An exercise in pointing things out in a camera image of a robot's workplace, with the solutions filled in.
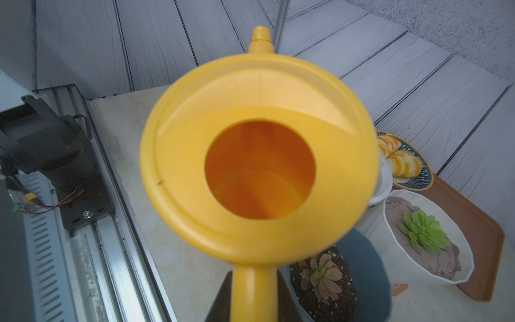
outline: green succulent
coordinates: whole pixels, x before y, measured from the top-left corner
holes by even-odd
[[[406,226],[399,224],[399,229],[409,236],[411,245],[416,251],[420,251],[420,244],[427,250],[442,253],[442,249],[451,244],[443,232],[440,222],[434,216],[426,215],[422,210],[413,213],[413,221],[408,211],[404,212]]]

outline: potting soil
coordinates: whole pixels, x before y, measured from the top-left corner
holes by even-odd
[[[338,294],[338,299],[328,299],[329,304],[323,303],[315,295],[313,288],[303,290],[300,286],[302,280],[302,269],[298,263],[290,264],[290,282],[299,299],[300,305],[311,316],[315,322],[347,322],[351,321],[356,309],[357,295],[354,291],[351,272],[349,266],[338,253],[336,246],[331,246],[323,253],[330,253],[331,260],[337,265],[342,274],[342,279],[336,281],[342,292]],[[310,258],[305,260],[309,265]]]
[[[461,270],[458,246],[451,242],[450,246],[443,249],[443,253],[431,252],[421,246],[422,250],[418,252],[411,245],[409,237],[399,229],[399,224],[405,224],[404,212],[408,211],[413,214],[419,209],[419,207],[412,206],[409,201],[403,198],[389,197],[386,199],[386,220],[399,244],[417,264],[427,269],[431,274],[452,280],[454,274]]]

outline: metal pole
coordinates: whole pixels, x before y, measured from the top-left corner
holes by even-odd
[[[276,24],[273,29],[272,37],[272,44],[276,50],[276,54],[279,53],[279,45],[281,44],[281,38],[283,38],[284,25],[286,24],[286,18],[288,18],[289,2],[290,0],[279,1]]]

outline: gravel ground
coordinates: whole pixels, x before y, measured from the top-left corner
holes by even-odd
[[[515,0],[347,0],[515,81]]]

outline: watering can spout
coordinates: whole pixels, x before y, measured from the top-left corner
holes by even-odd
[[[272,34],[270,29],[263,26],[254,28],[249,54],[273,54]]]

